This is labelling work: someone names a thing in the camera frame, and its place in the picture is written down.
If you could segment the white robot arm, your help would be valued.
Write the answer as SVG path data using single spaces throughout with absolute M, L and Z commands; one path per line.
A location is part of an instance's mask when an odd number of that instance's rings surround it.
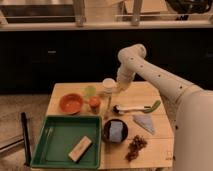
M 146 54 L 142 44 L 118 52 L 118 87 L 127 89 L 138 74 L 177 104 L 173 171 L 213 171 L 213 90 L 147 62 Z

